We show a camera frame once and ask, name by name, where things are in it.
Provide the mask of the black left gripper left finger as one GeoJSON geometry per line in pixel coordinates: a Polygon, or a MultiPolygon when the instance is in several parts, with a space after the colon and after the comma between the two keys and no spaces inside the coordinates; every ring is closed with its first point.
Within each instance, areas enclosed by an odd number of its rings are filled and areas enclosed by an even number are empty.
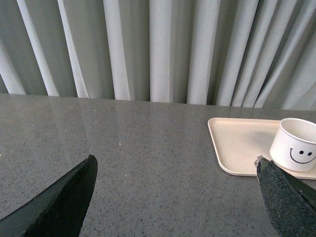
{"type": "Polygon", "coordinates": [[[43,192],[0,221],[2,237],[77,237],[96,182],[98,162],[89,155],[43,192]]]}

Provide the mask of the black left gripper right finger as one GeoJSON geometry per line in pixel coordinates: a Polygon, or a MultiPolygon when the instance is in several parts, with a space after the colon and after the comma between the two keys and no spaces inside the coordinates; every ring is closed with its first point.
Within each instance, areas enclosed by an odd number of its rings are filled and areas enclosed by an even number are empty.
{"type": "Polygon", "coordinates": [[[316,235],[316,190],[258,156],[257,178],[273,228],[281,237],[316,235]]]}

